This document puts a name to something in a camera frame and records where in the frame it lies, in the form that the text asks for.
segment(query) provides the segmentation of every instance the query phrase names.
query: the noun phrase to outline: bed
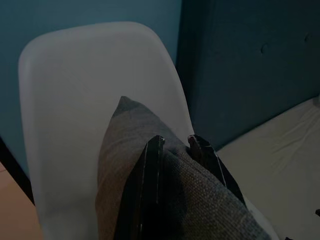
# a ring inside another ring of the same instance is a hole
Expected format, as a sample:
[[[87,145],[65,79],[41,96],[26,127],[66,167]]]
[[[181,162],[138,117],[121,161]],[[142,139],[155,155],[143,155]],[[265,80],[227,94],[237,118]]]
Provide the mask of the bed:
[[[253,129],[218,155],[279,239],[320,239],[319,97]]]

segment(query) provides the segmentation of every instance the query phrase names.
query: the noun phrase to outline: white bed sheet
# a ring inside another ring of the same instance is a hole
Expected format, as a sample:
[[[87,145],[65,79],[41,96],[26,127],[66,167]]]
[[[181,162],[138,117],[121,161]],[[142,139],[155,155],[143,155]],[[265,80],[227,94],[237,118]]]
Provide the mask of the white bed sheet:
[[[320,239],[319,100],[291,108],[218,154],[280,239]]]

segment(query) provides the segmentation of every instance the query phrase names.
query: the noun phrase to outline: black object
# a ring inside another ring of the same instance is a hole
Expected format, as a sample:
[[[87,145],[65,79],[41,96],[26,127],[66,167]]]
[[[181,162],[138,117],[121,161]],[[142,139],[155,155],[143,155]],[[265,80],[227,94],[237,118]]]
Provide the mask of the black object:
[[[157,135],[144,150],[126,180],[114,240],[146,240],[161,235],[163,194],[163,145]]]
[[[236,180],[220,160],[211,144],[198,135],[190,135],[188,137],[188,142],[190,144],[191,157],[211,172],[244,204],[244,206],[246,206],[244,197]]]
[[[14,156],[11,154],[6,144],[0,137],[0,162],[19,185],[25,195],[30,201],[35,204],[34,196],[32,194],[31,183],[27,175],[24,173],[20,165],[17,163]]]

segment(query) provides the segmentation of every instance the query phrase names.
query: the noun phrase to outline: fabric cushion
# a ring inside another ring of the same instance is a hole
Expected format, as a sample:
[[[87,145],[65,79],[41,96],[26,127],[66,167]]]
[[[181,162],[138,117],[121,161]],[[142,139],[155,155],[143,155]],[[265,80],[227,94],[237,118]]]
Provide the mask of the fabric cushion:
[[[194,161],[187,147],[144,105],[121,97],[105,133],[98,163],[99,239],[112,239],[127,177],[145,144],[165,138],[164,211],[169,239],[270,239],[245,206]]]

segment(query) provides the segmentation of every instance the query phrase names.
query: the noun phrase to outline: gray pillow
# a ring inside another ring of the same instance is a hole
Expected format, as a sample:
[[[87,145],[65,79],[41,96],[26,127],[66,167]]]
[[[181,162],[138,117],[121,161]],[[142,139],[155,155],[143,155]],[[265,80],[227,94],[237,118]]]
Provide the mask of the gray pillow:
[[[270,239],[244,205],[189,156],[187,147],[156,115],[124,96],[99,155],[95,202],[99,239],[113,239],[126,180],[146,143],[156,135],[165,138],[163,202],[172,227],[167,239]]]

